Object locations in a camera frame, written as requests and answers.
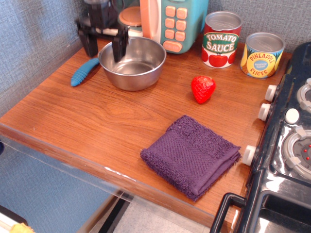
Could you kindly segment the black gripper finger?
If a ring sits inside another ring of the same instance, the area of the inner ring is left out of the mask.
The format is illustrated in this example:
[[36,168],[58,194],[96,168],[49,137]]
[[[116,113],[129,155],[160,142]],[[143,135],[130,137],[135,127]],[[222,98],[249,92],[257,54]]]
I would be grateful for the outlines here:
[[115,63],[121,61],[122,57],[126,54],[126,48],[129,42],[128,28],[118,30],[117,35],[112,41],[112,50]]
[[77,23],[78,35],[89,57],[94,57],[98,53],[96,31],[87,25]]

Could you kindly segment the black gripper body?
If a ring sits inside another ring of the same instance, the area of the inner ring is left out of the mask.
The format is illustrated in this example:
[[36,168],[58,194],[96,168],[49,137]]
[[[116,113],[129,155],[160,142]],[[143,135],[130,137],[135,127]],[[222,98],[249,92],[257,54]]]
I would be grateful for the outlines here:
[[86,0],[87,16],[77,19],[79,36],[105,34],[116,36],[118,31],[129,31],[120,23],[119,14],[127,7],[125,0]]

